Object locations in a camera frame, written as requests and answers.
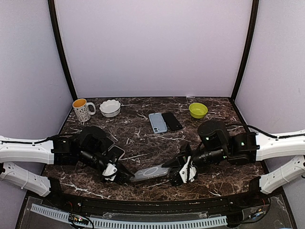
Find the light blue phone case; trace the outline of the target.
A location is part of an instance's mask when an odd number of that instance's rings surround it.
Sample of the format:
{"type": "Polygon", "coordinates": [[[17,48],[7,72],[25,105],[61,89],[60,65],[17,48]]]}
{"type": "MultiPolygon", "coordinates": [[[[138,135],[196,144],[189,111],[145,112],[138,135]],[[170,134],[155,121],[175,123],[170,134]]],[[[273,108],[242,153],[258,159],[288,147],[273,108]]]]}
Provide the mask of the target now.
{"type": "Polygon", "coordinates": [[[167,125],[162,117],[161,113],[149,114],[149,120],[152,126],[152,130],[155,134],[167,132],[167,125]]]}

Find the black phone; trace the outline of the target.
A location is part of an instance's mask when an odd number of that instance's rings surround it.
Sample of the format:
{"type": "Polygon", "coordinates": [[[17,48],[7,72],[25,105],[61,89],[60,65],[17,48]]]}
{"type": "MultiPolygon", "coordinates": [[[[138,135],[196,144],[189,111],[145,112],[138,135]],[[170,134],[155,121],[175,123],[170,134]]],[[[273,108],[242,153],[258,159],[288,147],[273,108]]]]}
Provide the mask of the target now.
{"type": "Polygon", "coordinates": [[[183,129],[183,126],[172,112],[163,113],[162,117],[172,131],[178,131],[183,129]]]}

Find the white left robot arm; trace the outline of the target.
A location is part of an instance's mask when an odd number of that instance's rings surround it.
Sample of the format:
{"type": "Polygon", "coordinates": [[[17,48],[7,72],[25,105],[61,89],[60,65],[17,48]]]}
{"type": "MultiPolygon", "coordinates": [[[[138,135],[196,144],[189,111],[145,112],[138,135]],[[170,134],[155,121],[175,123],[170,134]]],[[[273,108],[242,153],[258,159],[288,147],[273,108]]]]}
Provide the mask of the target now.
{"type": "Polygon", "coordinates": [[[0,138],[0,178],[48,197],[57,208],[67,204],[58,179],[43,177],[23,169],[15,162],[75,166],[81,162],[95,169],[102,181],[129,182],[134,174],[120,163],[125,151],[114,145],[96,126],[86,126],[79,133],[59,134],[43,140],[0,138]]]}

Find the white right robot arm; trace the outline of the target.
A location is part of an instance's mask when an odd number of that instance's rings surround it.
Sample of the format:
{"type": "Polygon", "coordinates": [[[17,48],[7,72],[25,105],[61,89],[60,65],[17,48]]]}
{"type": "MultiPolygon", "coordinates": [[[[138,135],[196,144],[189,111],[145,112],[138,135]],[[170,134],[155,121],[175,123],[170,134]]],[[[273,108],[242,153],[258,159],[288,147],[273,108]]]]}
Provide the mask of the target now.
{"type": "Polygon", "coordinates": [[[243,203],[253,207],[261,200],[262,193],[268,195],[304,175],[304,130],[272,135],[254,127],[251,132],[231,136],[227,128],[222,121],[205,121],[197,129],[201,140],[198,147],[192,150],[189,144],[185,144],[176,157],[162,164],[163,168],[169,169],[173,186],[193,182],[199,168],[224,160],[231,165],[241,166],[274,157],[292,156],[293,159],[275,171],[250,181],[243,203]]]}

